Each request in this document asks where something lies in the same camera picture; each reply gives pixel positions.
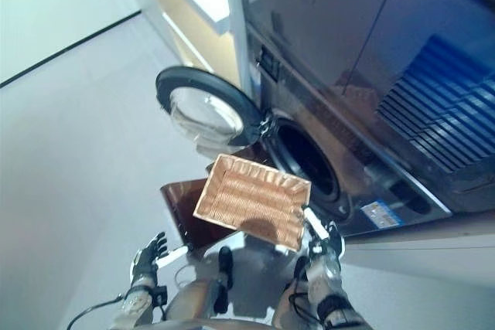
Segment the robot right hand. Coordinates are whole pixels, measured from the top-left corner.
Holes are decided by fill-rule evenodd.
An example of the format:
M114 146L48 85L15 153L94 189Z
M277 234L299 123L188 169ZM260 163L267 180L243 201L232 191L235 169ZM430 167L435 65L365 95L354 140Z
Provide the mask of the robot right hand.
M309 260L313 262L317 258L327 257L340 267L340 260L345 254L345 240L337 225L333 221L324 224L310 207L304 208L303 216L310 235Z

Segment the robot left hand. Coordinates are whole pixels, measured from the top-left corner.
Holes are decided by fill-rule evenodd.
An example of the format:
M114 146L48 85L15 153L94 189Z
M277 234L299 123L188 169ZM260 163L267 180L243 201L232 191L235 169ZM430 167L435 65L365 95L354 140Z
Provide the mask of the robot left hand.
M151 287L157 287L158 270L186 256L191 251L189 244L170 250L167 243L166 233L160 232L136 253L129 269L132 287L140 281L149 281Z

